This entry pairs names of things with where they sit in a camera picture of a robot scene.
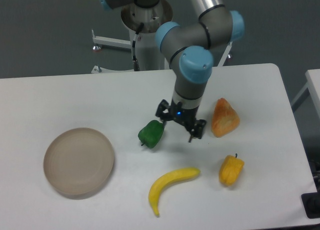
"beige plate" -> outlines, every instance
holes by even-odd
[[[100,132],[77,128],[58,136],[47,149],[43,168],[50,184],[67,197],[96,193],[106,182],[115,154]]]

